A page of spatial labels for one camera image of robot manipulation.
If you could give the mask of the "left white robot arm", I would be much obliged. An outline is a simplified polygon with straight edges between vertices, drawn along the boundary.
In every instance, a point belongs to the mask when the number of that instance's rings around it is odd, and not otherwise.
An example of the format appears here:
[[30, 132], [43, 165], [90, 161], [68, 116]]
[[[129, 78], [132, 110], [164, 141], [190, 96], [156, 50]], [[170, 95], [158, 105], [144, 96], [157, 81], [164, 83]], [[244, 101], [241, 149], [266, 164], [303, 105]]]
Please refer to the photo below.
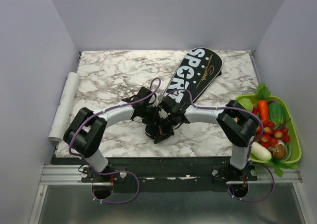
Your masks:
[[137, 116], [148, 117], [148, 108], [155, 100], [155, 92], [141, 87], [135, 96], [123, 99], [117, 105], [99, 112], [84, 107], [66, 129], [63, 141], [69, 145], [70, 154], [82, 157], [93, 168], [93, 177], [104, 182], [110, 175], [107, 167], [109, 161], [99, 149], [105, 130]]

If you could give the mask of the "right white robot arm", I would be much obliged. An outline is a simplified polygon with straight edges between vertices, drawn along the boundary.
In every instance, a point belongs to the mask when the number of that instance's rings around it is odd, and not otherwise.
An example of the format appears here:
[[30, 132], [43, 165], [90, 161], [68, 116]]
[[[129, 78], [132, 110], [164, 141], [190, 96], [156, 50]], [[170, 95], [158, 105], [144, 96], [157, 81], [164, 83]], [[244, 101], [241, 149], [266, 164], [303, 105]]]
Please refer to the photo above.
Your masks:
[[240, 180], [245, 176], [251, 143], [255, 141], [257, 127], [262, 124], [256, 115], [244, 109], [236, 100], [231, 100], [222, 107], [206, 107], [191, 105], [188, 102], [181, 104], [166, 96], [159, 106], [166, 113], [161, 122], [163, 128], [197, 122], [219, 125], [232, 143], [229, 177]]

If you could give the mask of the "white shuttlecock tube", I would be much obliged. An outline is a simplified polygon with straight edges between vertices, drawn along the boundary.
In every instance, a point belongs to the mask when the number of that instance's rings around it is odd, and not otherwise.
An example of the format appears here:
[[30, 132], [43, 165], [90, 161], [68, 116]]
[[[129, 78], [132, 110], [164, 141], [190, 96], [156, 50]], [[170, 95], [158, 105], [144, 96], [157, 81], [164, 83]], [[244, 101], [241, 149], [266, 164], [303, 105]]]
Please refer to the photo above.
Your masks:
[[53, 142], [60, 142], [63, 139], [78, 84], [79, 74], [69, 73], [48, 136], [48, 139]]

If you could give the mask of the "black racket bag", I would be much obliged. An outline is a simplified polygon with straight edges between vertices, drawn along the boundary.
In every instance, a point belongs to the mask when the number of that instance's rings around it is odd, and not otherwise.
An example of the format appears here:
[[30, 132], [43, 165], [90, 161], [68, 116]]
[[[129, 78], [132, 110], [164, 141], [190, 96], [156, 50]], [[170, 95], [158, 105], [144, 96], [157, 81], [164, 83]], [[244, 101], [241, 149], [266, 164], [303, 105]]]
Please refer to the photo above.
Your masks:
[[[207, 48], [195, 48], [190, 50], [182, 59], [171, 78], [163, 97], [155, 105], [159, 105], [162, 99], [170, 96], [178, 103], [189, 103], [196, 101], [208, 86], [221, 75], [222, 60], [220, 56]], [[166, 114], [159, 107], [158, 114]], [[159, 143], [169, 137], [159, 135], [159, 122], [157, 126], [145, 127], [145, 133]]]

